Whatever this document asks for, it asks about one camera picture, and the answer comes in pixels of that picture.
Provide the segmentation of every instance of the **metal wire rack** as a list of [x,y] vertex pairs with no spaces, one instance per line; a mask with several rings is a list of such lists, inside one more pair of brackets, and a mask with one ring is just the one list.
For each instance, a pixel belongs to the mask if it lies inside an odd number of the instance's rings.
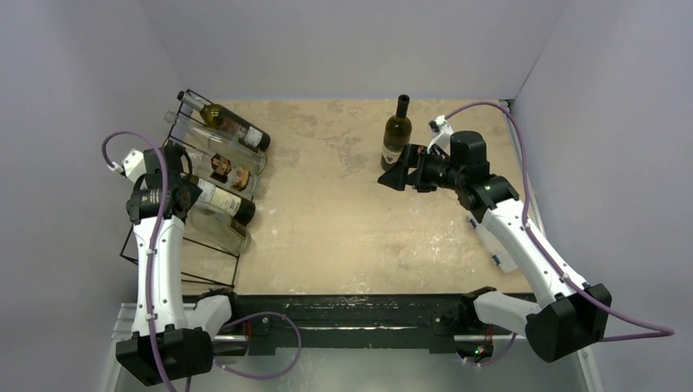
[[[209,99],[205,98],[204,96],[201,96],[200,94],[198,94],[198,93],[195,92],[195,91],[186,90],[186,92],[187,92],[187,93],[190,93],[190,94],[192,94],[192,95],[194,95],[194,96],[197,96],[198,98],[200,98],[201,100],[204,100],[205,102],[208,102],[209,104],[213,104],[212,101],[210,101]],[[178,105],[178,111],[177,111],[177,115],[178,115],[178,116],[185,116],[185,117],[189,118],[191,121],[195,121],[195,122],[199,123],[200,125],[205,126],[205,124],[201,123],[200,121],[198,121],[198,120],[195,119],[195,118],[192,118],[188,113],[186,113],[186,112],[183,110],[183,107],[184,107],[184,105],[183,105],[183,103],[181,102],[181,103]],[[188,145],[188,144],[185,143],[183,140],[180,140],[180,139],[176,138],[176,137],[172,134],[172,133],[173,133],[173,128],[174,128],[174,127],[175,127],[175,124],[171,125],[171,127],[169,128],[168,134],[166,135],[166,140],[164,141],[164,144],[166,144],[166,142],[169,141],[169,140],[175,140],[177,143],[180,143],[180,144],[186,145],[186,146],[188,146],[188,147],[194,148],[194,146]],[[126,255],[126,252],[127,252],[127,244],[130,242],[130,238],[131,238],[131,237],[132,237],[132,226],[130,226],[130,230],[127,232],[127,236],[125,237],[125,241],[123,241],[123,246],[122,246],[121,249],[120,249],[119,255],[120,255],[123,259],[125,259],[125,260],[127,260],[127,261],[130,261],[130,262],[133,263],[134,265],[137,265],[137,258],[136,258],[136,257]],[[214,250],[214,251],[217,251],[217,252],[223,253],[224,255],[227,255],[227,256],[229,257],[230,260],[233,260],[233,261],[234,261],[234,265],[235,265],[235,266],[234,266],[234,274],[233,274],[233,278],[231,279],[231,283],[223,283],[223,282],[219,282],[219,281],[214,280],[214,279],[205,278],[204,276],[199,276],[199,275],[196,275],[196,274],[190,274],[190,273],[182,272],[182,271],[181,271],[181,274],[182,274],[183,276],[187,277],[187,278],[183,278],[183,279],[181,280],[182,282],[185,282],[185,283],[194,283],[194,284],[204,284],[204,285],[209,285],[209,286],[230,287],[232,290],[235,288],[235,280],[236,280],[236,274],[238,273],[238,267],[239,267],[239,263],[240,263],[240,255],[236,255],[236,254],[234,254],[234,253],[227,252],[227,251],[225,251],[225,250],[223,250],[223,249],[220,249],[220,248],[218,248],[218,247],[213,247],[213,246],[207,245],[207,244],[205,244],[205,243],[201,243],[201,242],[199,242],[199,241],[195,241],[195,240],[193,240],[193,239],[191,239],[191,238],[183,237],[183,239],[184,239],[185,241],[190,242],[190,243],[194,243],[195,245],[198,245],[198,246],[201,246],[201,247],[206,247],[207,249],[212,249],[212,250]]]

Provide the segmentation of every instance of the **stained table surface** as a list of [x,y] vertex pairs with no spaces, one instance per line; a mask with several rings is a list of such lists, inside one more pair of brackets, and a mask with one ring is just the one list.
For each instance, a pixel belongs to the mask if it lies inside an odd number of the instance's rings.
[[[412,143],[427,123],[467,100],[412,100]],[[219,102],[270,133],[268,164],[235,280],[243,294],[529,292],[519,271],[494,265],[453,191],[418,194],[379,185],[385,121],[396,100]],[[503,114],[475,107],[451,120],[485,138],[491,171],[522,192]],[[235,258],[185,243],[185,272],[231,283]],[[184,283],[184,292],[207,288]]]

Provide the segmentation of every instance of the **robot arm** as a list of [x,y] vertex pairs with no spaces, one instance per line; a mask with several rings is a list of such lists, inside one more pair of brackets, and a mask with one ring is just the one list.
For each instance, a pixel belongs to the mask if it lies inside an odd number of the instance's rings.
[[[448,138],[441,137],[438,142],[441,140],[445,145]],[[474,131],[453,133],[449,136],[450,155],[436,149],[436,144],[434,140],[428,147],[407,145],[397,164],[378,183],[396,190],[404,190],[406,185],[418,192],[432,192],[437,187],[454,190],[460,204],[505,247],[537,299],[537,303],[522,301],[492,288],[482,289],[467,297],[471,304],[465,318],[525,336],[534,352],[547,362],[603,338],[606,312],[570,288],[531,242],[521,222],[524,204],[505,178],[490,173],[481,135]],[[539,241],[574,283],[610,305],[610,293],[603,285],[590,286],[545,237],[539,236]]]
[[[116,344],[116,359],[144,385],[162,382],[150,344],[149,320],[154,318],[158,349],[171,380],[209,372],[213,365],[212,340],[231,319],[230,292],[215,292],[200,299],[186,315],[181,294],[181,247],[186,216],[200,189],[182,173],[182,148],[163,148],[168,166],[168,194],[161,194],[159,161],[152,150],[132,150],[123,160],[123,174],[135,183],[126,207],[138,251],[137,309],[132,338]],[[154,312],[146,311],[148,248],[162,200],[166,200],[153,257],[151,294]]]

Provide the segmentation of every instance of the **wine bottle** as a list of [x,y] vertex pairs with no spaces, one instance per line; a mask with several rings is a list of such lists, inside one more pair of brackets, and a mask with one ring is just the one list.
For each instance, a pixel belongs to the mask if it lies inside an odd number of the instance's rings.
[[241,225],[248,225],[255,215],[255,203],[252,201],[227,192],[198,176],[190,176],[190,182],[202,190],[193,207],[210,204],[229,214]]
[[402,94],[397,100],[397,111],[385,123],[385,136],[382,138],[380,166],[390,170],[400,158],[411,138],[411,121],[407,118],[409,96]]
[[266,151],[271,138],[263,130],[255,127],[246,119],[219,104],[205,105],[190,94],[178,93],[178,100],[197,110],[202,121],[211,128],[227,131],[239,138],[239,143],[250,149]]
[[187,151],[193,167],[192,174],[245,198],[255,194],[258,178],[248,169],[234,166],[220,154],[190,148]]
[[200,203],[188,211],[190,225],[221,249],[235,255],[245,252],[250,245],[250,233],[231,215],[211,204]]
[[265,169],[267,164],[265,153],[248,149],[239,143],[236,136],[228,132],[204,127],[199,122],[192,121],[185,116],[179,116],[171,111],[166,112],[163,119],[167,123],[177,126],[177,129],[184,134],[182,139],[190,138],[190,141],[185,141],[190,143],[194,141],[196,148],[204,150],[208,154],[213,151],[215,154],[227,157],[231,163],[245,167],[252,174],[260,174]]

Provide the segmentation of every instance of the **gray wall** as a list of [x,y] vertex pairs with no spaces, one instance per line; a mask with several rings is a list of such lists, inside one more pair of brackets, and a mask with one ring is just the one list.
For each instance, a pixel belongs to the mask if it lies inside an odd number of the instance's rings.
[[212,98],[514,98],[567,0],[142,0]]
[[516,102],[549,239],[615,308],[677,330],[597,345],[607,390],[693,383],[691,15],[690,0],[570,2]]
[[0,390],[93,391],[136,289],[101,141],[163,138],[180,83],[136,0],[0,2],[0,58]]

